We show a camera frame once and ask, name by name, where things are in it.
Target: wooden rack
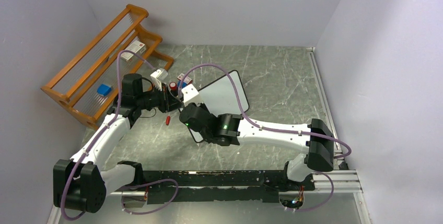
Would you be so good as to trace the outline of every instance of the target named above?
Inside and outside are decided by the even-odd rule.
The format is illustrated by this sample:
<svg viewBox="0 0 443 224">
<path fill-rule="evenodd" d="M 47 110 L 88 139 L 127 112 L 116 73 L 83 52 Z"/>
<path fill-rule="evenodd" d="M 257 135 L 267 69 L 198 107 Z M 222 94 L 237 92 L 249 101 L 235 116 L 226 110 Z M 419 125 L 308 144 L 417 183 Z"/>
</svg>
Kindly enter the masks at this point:
<svg viewBox="0 0 443 224">
<path fill-rule="evenodd" d="M 144 59 L 153 56 L 163 60 L 166 62 L 164 66 L 164 69 L 166 70 L 169 70 L 174 62 L 172 57 L 155 50 L 157 45 L 162 41 L 161 36 L 147 31 L 140 25 L 143 19 L 147 16 L 147 10 L 128 4 L 109 25 L 107 25 L 83 50 L 81 50 L 57 75 L 55 75 L 54 78 L 52 78 L 45 86 L 41 87 L 41 89 L 82 124 L 93 129 L 98 129 L 97 121 L 112 104 L 113 99 L 118 94 L 117 89 L 113 89 L 106 98 L 102 98 L 99 102 L 97 102 L 97 100 L 91 100 L 90 103 L 98 103 L 96 105 L 96 108 L 98 109 L 96 110 L 85 112 L 87 110 L 74 107 L 82 98 L 84 98 L 91 88 L 97 85 L 99 78 L 117 59 L 119 51 L 124 50 L 129 44 L 131 44 L 131 42 L 137 39 L 146 44 L 147 49 L 142 56 Z M 128 25 L 130 24 L 129 27 L 124 27 L 126 30 L 121 34 L 120 32 L 115 32 L 116 29 L 110 33 L 111 30 L 124 18 L 129 20 L 129 22 L 126 21 Z M 104 48 L 102 46 L 105 44 L 103 43 L 104 40 L 107 37 L 112 38 L 112 36 L 114 36 L 114 39 L 117 39 L 115 41 L 112 40 L 113 43 L 110 47 Z M 92 63 L 92 65 L 88 64 L 87 67 L 90 67 L 86 71 L 81 71 L 85 69 L 85 63 Z M 141 65 L 142 61 L 135 62 L 134 65 L 131 66 L 132 69 L 126 73 L 135 73 Z"/>
</svg>

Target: floor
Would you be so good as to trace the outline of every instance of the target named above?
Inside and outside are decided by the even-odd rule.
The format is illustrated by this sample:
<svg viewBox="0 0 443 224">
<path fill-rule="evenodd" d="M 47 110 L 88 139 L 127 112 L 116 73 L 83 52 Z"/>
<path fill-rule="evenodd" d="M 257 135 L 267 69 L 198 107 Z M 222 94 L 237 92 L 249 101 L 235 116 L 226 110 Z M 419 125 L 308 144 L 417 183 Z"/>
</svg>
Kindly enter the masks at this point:
<svg viewBox="0 0 443 224">
<path fill-rule="evenodd" d="M 314 73 L 305 48 L 280 46 L 164 45 L 158 50 L 175 59 L 170 81 L 201 63 L 216 63 L 227 70 L 236 69 L 249 100 L 248 115 L 254 119 L 285 124 L 309 123 L 312 118 L 325 121 Z M 161 66 L 163 63 L 150 60 Z M 138 71 L 149 77 L 145 66 Z M 220 77 L 213 67 L 196 70 L 191 78 L 202 87 Z M 142 116 L 151 116 L 144 112 Z M 171 116 L 169 126 L 166 116 Z M 197 145 L 187 128 L 179 122 L 178 112 L 157 113 L 138 119 L 115 147 L 105 170 L 121 160 L 137 161 L 144 170 L 247 170 L 282 169 L 297 156 L 294 150 L 265 145 Z M 92 131 L 87 130 L 85 141 Z"/>
</svg>

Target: gray wall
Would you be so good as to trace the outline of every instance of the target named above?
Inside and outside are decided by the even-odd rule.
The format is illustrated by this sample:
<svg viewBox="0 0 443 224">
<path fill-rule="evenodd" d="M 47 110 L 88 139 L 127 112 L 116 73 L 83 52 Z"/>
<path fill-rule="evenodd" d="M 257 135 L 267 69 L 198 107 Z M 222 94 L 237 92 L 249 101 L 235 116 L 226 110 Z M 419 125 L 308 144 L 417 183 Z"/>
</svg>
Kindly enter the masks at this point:
<svg viewBox="0 0 443 224">
<path fill-rule="evenodd" d="M 316 56 L 374 223 L 441 223 L 443 0 L 341 0 Z"/>
<path fill-rule="evenodd" d="M 127 3 L 175 44 L 314 46 L 340 0 L 88 0 L 102 27 Z"/>
<path fill-rule="evenodd" d="M 1 223 L 46 223 L 52 167 L 84 127 L 40 87 L 97 33 L 86 0 L 0 0 Z"/>
</svg>

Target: marble tile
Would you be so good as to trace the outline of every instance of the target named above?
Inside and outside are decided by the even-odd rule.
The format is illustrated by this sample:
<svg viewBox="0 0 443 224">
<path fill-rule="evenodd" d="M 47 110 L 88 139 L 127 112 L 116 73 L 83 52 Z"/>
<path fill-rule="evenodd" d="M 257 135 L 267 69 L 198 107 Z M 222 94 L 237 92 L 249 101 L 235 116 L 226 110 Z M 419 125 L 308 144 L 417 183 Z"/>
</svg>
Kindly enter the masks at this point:
<svg viewBox="0 0 443 224">
<path fill-rule="evenodd" d="M 201 63 L 216 63 L 227 70 L 238 70 L 247 94 L 248 115 L 261 121 L 285 124 L 309 123 L 311 118 L 325 121 L 325 111 L 305 48 L 280 46 L 232 45 L 161 45 L 158 50 L 176 60 L 169 79 Z M 162 61 L 150 60 L 157 66 Z M 148 77 L 151 70 L 139 73 Z M 191 74 L 196 87 L 220 77 L 213 67 Z M 144 112 L 150 116 L 153 112 Z M 169 126 L 166 116 L 171 116 Z M 243 170 L 282 169 L 284 163 L 297 156 L 290 149 L 245 145 L 221 147 L 193 141 L 187 128 L 178 120 L 178 112 L 139 119 L 119 142 L 106 162 L 111 169 L 121 160 L 137 161 L 144 170 Z"/>
</svg>

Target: wall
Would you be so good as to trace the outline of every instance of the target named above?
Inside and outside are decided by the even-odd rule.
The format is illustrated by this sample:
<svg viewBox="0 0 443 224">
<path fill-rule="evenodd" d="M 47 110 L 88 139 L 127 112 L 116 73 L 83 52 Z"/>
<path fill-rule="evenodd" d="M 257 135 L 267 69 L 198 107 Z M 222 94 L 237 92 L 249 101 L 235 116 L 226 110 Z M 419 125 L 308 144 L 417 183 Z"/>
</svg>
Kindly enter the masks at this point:
<svg viewBox="0 0 443 224">
<path fill-rule="evenodd" d="M 314 46 L 340 0 L 88 0 L 102 27 L 132 3 L 175 44 Z"/>
<path fill-rule="evenodd" d="M 40 87 L 98 32 L 86 0 L 0 0 L 1 223 L 48 220 L 52 167 L 85 128 Z"/>
<path fill-rule="evenodd" d="M 441 223 L 443 0 L 341 0 L 316 57 L 374 223 Z"/>
</svg>

